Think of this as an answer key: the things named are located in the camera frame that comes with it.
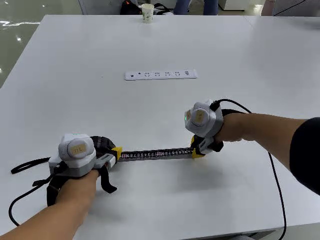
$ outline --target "paper cup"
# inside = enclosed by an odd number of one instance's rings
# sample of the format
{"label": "paper cup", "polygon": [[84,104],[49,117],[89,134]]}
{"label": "paper cup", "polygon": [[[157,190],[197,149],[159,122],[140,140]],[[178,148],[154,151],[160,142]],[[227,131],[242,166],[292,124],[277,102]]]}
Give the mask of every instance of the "paper cup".
{"label": "paper cup", "polygon": [[142,7],[142,21],[146,24],[149,24],[154,19],[154,9],[155,6],[152,4],[144,3]]}

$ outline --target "white power strip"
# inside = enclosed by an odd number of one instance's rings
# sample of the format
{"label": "white power strip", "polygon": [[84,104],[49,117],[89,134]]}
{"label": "white power strip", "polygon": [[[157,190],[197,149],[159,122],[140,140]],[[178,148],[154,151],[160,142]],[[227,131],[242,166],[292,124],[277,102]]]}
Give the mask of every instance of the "white power strip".
{"label": "white power strip", "polygon": [[174,71],[127,71],[124,79],[130,80],[152,80],[152,79],[196,79],[198,74],[194,69]]}

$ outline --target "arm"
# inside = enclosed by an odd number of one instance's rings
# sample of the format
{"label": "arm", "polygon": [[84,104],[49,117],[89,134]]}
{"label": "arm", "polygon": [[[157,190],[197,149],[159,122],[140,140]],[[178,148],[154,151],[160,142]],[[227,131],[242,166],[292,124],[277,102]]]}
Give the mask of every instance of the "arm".
{"label": "arm", "polygon": [[256,141],[290,170],[292,137],[306,120],[265,114],[232,113],[224,117],[224,125],[215,136],[220,141]]}
{"label": "arm", "polygon": [[72,240],[95,197],[97,170],[81,179],[70,179],[61,188],[56,204],[0,237],[0,240]]}
{"label": "arm", "polygon": [[304,120],[255,113],[226,115],[215,140],[241,139],[258,142],[301,184],[320,195],[320,117]]}

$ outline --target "white table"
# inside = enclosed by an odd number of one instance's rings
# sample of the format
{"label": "white table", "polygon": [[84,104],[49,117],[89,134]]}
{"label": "white table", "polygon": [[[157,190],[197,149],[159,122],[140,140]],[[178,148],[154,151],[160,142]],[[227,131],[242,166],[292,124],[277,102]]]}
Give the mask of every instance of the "white table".
{"label": "white table", "polygon": [[[184,111],[228,97],[254,112],[320,115],[320,21],[244,16],[46,16],[0,89],[0,233],[10,202],[46,177],[64,133],[110,137],[124,150],[187,147]],[[196,69],[198,79],[125,81],[125,71]],[[320,197],[276,161],[288,226],[319,223]],[[203,159],[119,163],[98,190],[78,240],[176,240],[281,228],[267,153],[226,143]],[[45,188],[13,209],[23,222]]]}

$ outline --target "measuring tape blade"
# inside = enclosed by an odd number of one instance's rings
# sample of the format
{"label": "measuring tape blade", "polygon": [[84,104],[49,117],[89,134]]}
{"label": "measuring tape blade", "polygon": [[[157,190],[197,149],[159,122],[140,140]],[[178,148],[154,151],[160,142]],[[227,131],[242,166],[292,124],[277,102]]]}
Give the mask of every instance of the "measuring tape blade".
{"label": "measuring tape blade", "polygon": [[170,148],[143,151],[123,151],[118,162],[160,160],[160,159],[189,159],[192,158],[193,148]]}

